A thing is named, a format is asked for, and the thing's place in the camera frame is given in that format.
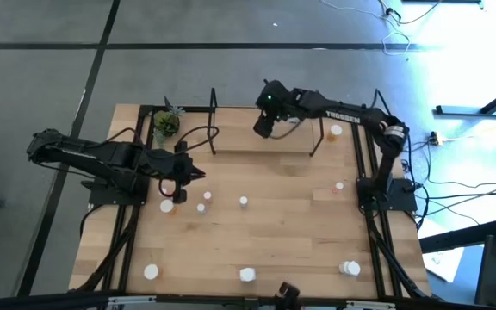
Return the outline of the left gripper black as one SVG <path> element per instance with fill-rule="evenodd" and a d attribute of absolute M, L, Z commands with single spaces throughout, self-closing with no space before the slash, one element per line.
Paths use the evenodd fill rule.
<path fill-rule="evenodd" d="M 174 146 L 175 152 L 166 157 L 170 163 L 170 172 L 162 173 L 159 178 L 159 194 L 166 198 L 171 198 L 174 203 L 183 203 L 187 201 L 187 191 L 183 189 L 195 180 L 206 177 L 205 172 L 197 167 L 193 167 L 193 160 L 187 153 L 188 144 L 186 141 L 178 141 Z M 162 182 L 167 179 L 175 184 L 175 188 L 171 193 L 164 191 Z"/>

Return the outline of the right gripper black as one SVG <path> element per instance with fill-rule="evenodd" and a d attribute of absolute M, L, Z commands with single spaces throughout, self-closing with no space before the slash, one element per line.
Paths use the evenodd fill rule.
<path fill-rule="evenodd" d="M 294 130 L 292 126 L 286 133 L 274 135 L 273 126 L 276 121 L 286 121 L 288 113 L 285 103 L 290 98 L 286 87 L 278 80 L 265 79 L 264 87 L 256 100 L 260 115 L 253 126 L 253 130 L 264 139 L 281 140 L 289 136 Z"/>

